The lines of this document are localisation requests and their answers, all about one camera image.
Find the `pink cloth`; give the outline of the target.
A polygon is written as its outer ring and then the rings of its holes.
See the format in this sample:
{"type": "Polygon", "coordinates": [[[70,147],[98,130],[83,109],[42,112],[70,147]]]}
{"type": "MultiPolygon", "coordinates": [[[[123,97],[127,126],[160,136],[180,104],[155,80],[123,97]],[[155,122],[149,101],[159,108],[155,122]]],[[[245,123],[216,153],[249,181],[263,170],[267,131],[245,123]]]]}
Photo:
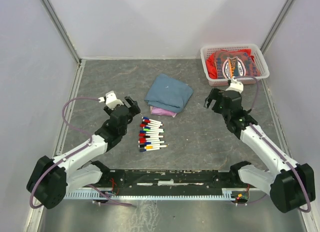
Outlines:
{"type": "Polygon", "coordinates": [[[177,115],[177,113],[166,110],[166,109],[162,109],[162,108],[158,108],[158,107],[154,107],[151,106],[150,107],[150,113],[152,115],[158,115],[158,116],[170,116],[170,117],[175,117],[177,115]]]}

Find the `blue cloth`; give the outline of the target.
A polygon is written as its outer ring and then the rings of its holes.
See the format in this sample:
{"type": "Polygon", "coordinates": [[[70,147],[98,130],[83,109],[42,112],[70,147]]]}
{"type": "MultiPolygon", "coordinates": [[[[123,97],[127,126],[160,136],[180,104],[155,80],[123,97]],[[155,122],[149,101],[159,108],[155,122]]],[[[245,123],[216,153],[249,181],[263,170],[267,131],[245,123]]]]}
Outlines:
{"type": "Polygon", "coordinates": [[[144,100],[150,106],[179,113],[185,108],[193,92],[186,83],[166,74],[160,74],[154,80],[144,100]]]}

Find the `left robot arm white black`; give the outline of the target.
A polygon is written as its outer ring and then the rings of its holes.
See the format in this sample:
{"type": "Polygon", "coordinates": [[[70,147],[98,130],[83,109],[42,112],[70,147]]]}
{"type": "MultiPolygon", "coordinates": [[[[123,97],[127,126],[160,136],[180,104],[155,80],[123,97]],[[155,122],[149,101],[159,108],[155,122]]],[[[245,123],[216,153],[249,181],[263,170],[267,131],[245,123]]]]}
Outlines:
{"type": "Polygon", "coordinates": [[[69,192],[92,184],[99,187],[109,184],[108,172],[94,164],[83,165],[118,145],[126,135],[128,125],[141,110],[137,101],[126,96],[127,104],[124,104],[113,91],[95,100],[105,104],[104,111],[109,119],[94,134],[88,134],[88,140],[76,148],[53,158],[45,155],[36,162],[26,185],[31,208],[44,206],[51,209],[69,192]]]}

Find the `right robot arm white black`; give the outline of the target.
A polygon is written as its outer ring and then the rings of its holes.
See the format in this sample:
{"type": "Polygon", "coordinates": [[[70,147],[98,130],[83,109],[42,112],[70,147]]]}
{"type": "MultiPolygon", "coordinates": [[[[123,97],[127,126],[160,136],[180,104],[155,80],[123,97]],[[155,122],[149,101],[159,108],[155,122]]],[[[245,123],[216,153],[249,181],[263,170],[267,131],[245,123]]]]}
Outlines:
{"type": "Polygon", "coordinates": [[[258,188],[283,213],[294,209],[309,213],[316,198],[312,167],[299,164],[268,138],[249,111],[243,109],[240,92],[213,88],[204,106],[208,108],[212,102],[212,110],[222,115],[228,131],[255,152],[268,168],[265,172],[247,161],[238,163],[229,174],[230,184],[241,187],[247,183],[258,188]]]}

